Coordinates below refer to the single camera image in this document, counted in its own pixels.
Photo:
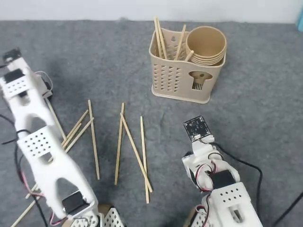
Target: wire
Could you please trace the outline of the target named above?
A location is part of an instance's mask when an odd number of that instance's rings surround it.
[[[7,65],[0,65],[0,69],[2,69],[2,68],[4,68],[4,67],[6,67]]]
[[[8,118],[8,117],[6,117],[6,116],[4,116],[2,114],[0,114],[0,117],[3,118],[4,120],[6,120],[7,122],[9,122],[13,126],[13,129],[15,129],[15,124],[14,124],[14,122],[10,118]],[[21,166],[20,166],[22,157],[18,161],[18,144],[17,144],[17,140],[18,140],[18,134],[20,132],[28,132],[28,133],[30,133],[30,131],[28,131],[28,130],[19,130],[19,131],[16,132],[15,148],[14,148],[14,162],[15,162],[16,172],[18,174],[19,180],[22,182],[22,184],[25,184],[24,181],[23,181],[23,179],[22,179],[22,172],[21,172]],[[45,227],[47,227],[48,224],[47,224],[46,218],[44,216],[44,213],[43,213],[43,211],[41,209],[41,206],[40,206],[40,204],[39,204],[36,196],[35,195],[31,195],[31,196],[33,197],[33,199],[35,201],[35,205],[37,206],[37,208],[39,210],[39,213],[41,215],[41,218],[43,219]]]
[[[66,218],[63,218],[63,219],[61,219],[61,220],[58,220],[58,221],[53,222],[53,217],[54,217],[54,214],[53,214],[53,212],[52,212],[52,214],[51,214],[51,216],[50,216],[50,218],[49,218],[49,224],[50,224],[51,226],[57,226],[57,225],[60,224],[63,220],[66,219]]]
[[[277,226],[280,221],[285,218],[285,216],[295,207],[295,205],[302,199],[303,197],[303,192],[293,201],[293,203],[287,208],[287,210],[273,223],[273,227]]]
[[[200,165],[199,168],[197,169],[196,175],[195,175],[196,185],[198,186],[198,188],[199,188],[200,191],[202,191],[202,192],[211,192],[212,189],[201,188],[200,185],[198,184],[198,181],[197,181],[197,178],[198,178],[198,176],[199,176],[199,173],[200,173],[202,167],[205,166],[205,165],[207,165],[207,166],[210,168],[210,170],[213,172],[212,168],[211,168],[208,164],[202,164],[202,165]]]
[[[51,86],[51,88],[49,89],[50,91],[52,91],[53,90],[53,81],[52,81],[52,79],[49,77],[49,75],[46,73],[46,72],[44,72],[44,71],[37,71],[37,72],[35,72],[35,74],[39,74],[39,73],[43,73],[44,75],[46,75],[46,77],[48,78],[48,80],[49,80],[49,82],[50,82],[50,86]]]
[[[206,212],[206,217],[205,217],[205,220],[204,220],[204,222],[203,222],[202,227],[205,227],[205,226],[206,226],[207,221],[208,221],[208,217],[209,217],[209,202],[208,202],[209,197],[210,197],[210,194],[209,194],[209,195],[207,196],[207,198],[206,198],[207,212]]]
[[[23,171],[21,171],[21,175],[22,175],[22,180],[23,180],[23,183],[24,183],[24,186],[26,188],[26,190],[28,191],[29,194],[31,195],[35,195],[35,196],[40,196],[40,197],[45,197],[43,194],[41,193],[35,193],[35,192],[32,192],[32,190],[29,188],[28,186],[28,183],[27,183],[27,179],[25,177],[25,174]]]
[[[210,143],[210,144],[216,145],[218,148],[220,148],[220,150],[221,150],[222,152],[224,152],[226,155],[230,156],[230,157],[233,158],[234,160],[236,160],[236,161],[238,161],[238,162],[241,162],[241,163],[243,163],[243,164],[245,164],[245,165],[247,165],[247,166],[250,166],[250,167],[252,167],[252,168],[258,170],[260,176],[259,176],[258,185],[257,185],[257,199],[256,199],[256,207],[257,207],[257,209],[256,209],[256,210],[257,210],[257,214],[258,214],[258,216],[259,216],[259,219],[261,220],[261,215],[260,215],[260,191],[261,191],[261,190],[260,190],[260,189],[261,189],[261,183],[262,183],[262,179],[263,179],[263,172],[262,172],[262,170],[261,170],[259,167],[255,166],[255,165],[253,165],[253,164],[250,164],[250,163],[248,163],[248,162],[246,162],[246,161],[243,161],[243,160],[241,160],[241,159],[235,157],[235,156],[232,155],[231,153],[227,152],[220,144],[215,143],[215,142],[212,142],[212,143]]]
[[[200,209],[204,209],[204,210],[205,210],[205,206],[203,206],[202,204],[199,204],[199,205],[196,205],[195,209],[196,209],[196,212],[197,212],[197,213],[199,213],[199,214],[204,214],[204,213],[200,212],[199,210],[200,210]]]

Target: chopstick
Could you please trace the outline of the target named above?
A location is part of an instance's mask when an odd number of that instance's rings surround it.
[[[180,52],[181,52],[181,47],[182,47],[182,41],[183,41],[184,34],[185,34],[185,29],[186,29],[186,25],[183,25],[183,29],[182,29],[181,37],[180,37],[180,39],[179,39],[179,44],[178,44],[178,48],[177,48],[177,53],[176,53],[176,56],[175,56],[174,61],[177,61],[178,58],[179,58],[179,55],[180,55]]]

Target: cup rim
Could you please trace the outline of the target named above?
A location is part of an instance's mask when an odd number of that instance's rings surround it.
[[[191,34],[192,32],[194,32],[194,31],[196,31],[196,30],[198,30],[198,29],[201,29],[201,28],[206,28],[206,27],[218,31],[219,33],[221,33],[221,35],[222,35],[223,38],[224,38],[224,47],[222,48],[222,50],[221,50],[219,53],[217,53],[217,54],[215,54],[215,55],[212,55],[212,56],[203,56],[203,55],[196,54],[196,55],[200,56],[201,58],[204,58],[204,59],[211,59],[211,58],[215,58],[215,57],[219,56],[220,54],[222,54],[222,53],[224,52],[224,50],[226,50],[226,46],[227,46],[226,36],[225,36],[224,33],[223,33],[222,31],[220,31],[218,28],[215,28],[215,27],[212,27],[212,26],[200,26],[200,27],[194,28],[193,30],[191,30],[191,31],[188,33],[188,35],[187,35],[187,37],[186,37],[185,45],[186,45],[186,49],[188,49],[189,51],[191,51],[191,49],[189,48],[188,43],[187,43],[187,42],[188,42],[188,37],[190,36],[190,34]]]

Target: perforated plastic panel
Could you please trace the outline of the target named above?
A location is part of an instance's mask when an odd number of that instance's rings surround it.
[[[26,76],[20,77],[5,86],[5,95],[13,97],[31,88],[30,82]]]
[[[213,190],[211,198],[218,208],[227,208],[239,203],[250,203],[250,196],[242,182]]]
[[[205,217],[206,217],[205,214],[197,213],[196,217],[190,227],[201,227],[205,221]]]
[[[23,153],[28,153],[33,157],[41,157],[51,151],[52,145],[56,144],[54,135],[49,126],[45,126],[38,131],[18,140]]]
[[[89,226],[89,222],[87,218],[75,219],[71,224],[71,227],[88,227],[88,226]]]
[[[111,208],[104,218],[104,227],[124,227],[115,208]]]

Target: paper cup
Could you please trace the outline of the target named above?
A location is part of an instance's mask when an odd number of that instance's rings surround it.
[[[226,51],[226,37],[217,28],[197,27],[186,38],[186,50],[193,50],[201,59],[214,59]]]

